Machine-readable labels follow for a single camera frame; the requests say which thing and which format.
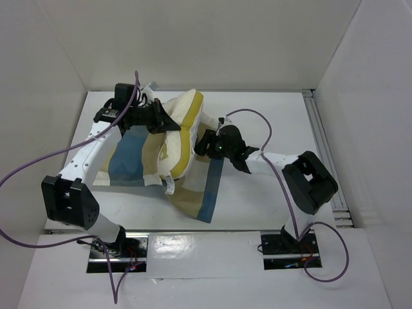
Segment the cream pillow with yellow edge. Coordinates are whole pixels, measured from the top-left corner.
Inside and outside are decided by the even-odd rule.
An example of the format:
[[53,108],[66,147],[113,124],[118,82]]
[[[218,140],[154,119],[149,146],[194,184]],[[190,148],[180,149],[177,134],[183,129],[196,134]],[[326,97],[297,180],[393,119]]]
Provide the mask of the cream pillow with yellow edge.
[[163,107],[171,119],[180,126],[180,130],[166,131],[157,158],[158,174],[162,180],[176,180],[186,174],[194,160],[203,95],[191,89],[167,101]]

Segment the blue beige patchwork pillowcase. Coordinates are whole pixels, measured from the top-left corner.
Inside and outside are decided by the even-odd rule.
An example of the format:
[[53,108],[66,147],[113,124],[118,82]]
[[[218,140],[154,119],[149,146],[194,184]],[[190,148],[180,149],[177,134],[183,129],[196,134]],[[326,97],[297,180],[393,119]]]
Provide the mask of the blue beige patchwork pillowcase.
[[[163,134],[152,135],[144,126],[134,126],[112,149],[100,166],[93,182],[95,186],[167,187],[158,175],[157,155],[160,154]],[[194,156],[188,173],[174,182],[170,203],[184,214],[210,223],[214,214],[220,186],[223,160]]]

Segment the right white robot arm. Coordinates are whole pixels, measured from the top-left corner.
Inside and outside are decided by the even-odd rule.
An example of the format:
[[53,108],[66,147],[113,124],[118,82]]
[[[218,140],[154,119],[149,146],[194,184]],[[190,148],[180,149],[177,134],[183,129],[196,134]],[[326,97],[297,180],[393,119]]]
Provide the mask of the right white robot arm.
[[302,247],[303,238],[314,225],[314,216],[339,190],[334,177],[315,153],[265,152],[248,146],[236,126],[230,125],[218,132],[206,130],[194,150],[212,159],[227,158],[243,173],[264,174],[279,181],[290,214],[281,229],[281,245],[287,252],[296,252]]

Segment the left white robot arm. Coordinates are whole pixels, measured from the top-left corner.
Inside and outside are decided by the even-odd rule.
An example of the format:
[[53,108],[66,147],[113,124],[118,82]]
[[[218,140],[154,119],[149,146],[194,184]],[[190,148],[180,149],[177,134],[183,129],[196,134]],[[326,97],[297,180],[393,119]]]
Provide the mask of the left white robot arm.
[[93,119],[87,139],[73,160],[57,176],[46,176],[41,183],[49,220],[78,228],[100,239],[104,249],[119,257],[133,246],[126,231],[100,213],[91,192],[100,166],[119,143],[123,133],[133,126],[145,126],[151,134],[179,131],[182,121],[155,99],[148,106],[126,104],[123,110],[112,108],[108,100]]

